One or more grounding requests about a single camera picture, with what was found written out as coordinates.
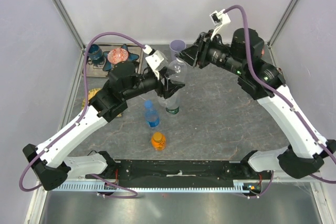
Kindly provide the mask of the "clear plastic bottle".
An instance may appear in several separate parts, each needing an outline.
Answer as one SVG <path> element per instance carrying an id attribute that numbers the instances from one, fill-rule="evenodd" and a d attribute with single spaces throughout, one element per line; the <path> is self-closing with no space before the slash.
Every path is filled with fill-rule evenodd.
<path id="1" fill-rule="evenodd" d="M 184 82 L 187 75 L 186 63 L 179 58 L 174 59 L 168 66 L 167 74 L 171 81 Z M 158 102 L 165 107 L 166 112 L 175 115 L 180 110 L 180 94 L 180 91 L 176 91 L 170 98 L 158 97 Z"/>

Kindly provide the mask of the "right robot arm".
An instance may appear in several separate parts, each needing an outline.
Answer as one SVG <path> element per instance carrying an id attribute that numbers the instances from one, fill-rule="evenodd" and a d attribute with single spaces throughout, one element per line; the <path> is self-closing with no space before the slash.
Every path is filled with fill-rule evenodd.
<path id="1" fill-rule="evenodd" d="M 271 151 L 252 151 L 240 166 L 248 179 L 259 172 L 281 170 L 301 179 L 316 175 L 324 159 L 335 152 L 335 140 L 322 136 L 294 101 L 282 73 L 262 59 L 264 41 L 253 29 L 240 28 L 231 44 L 224 44 L 213 30 L 199 34 L 195 43 L 177 54 L 191 67 L 209 64 L 238 76 L 238 85 L 257 101 L 275 120 L 289 145 Z"/>

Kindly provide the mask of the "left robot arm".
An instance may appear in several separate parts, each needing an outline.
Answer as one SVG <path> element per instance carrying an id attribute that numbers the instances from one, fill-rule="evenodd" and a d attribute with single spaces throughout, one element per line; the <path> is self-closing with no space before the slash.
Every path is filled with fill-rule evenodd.
<path id="1" fill-rule="evenodd" d="M 128 107 L 127 100 L 154 90 L 158 96 L 170 98 L 185 86 L 171 67 L 135 71 L 130 61 L 116 64 L 109 79 L 68 125 L 45 142 L 28 144 L 23 153 L 45 190 L 53 190 L 70 178 L 101 175 L 111 178 L 118 163 L 106 151 L 91 156 L 70 157 L 69 154 L 89 135 L 105 126 Z"/>

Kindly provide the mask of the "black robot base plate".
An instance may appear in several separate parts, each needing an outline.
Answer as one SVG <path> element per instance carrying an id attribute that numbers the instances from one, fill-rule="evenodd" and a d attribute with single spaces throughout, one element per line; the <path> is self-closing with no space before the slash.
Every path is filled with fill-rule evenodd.
<path id="1" fill-rule="evenodd" d="M 114 160 L 100 151 L 108 167 L 99 177 L 117 180 L 126 188 L 212 188 L 232 187 L 234 180 L 270 179 L 271 172 L 254 171 L 242 161 L 205 160 Z"/>

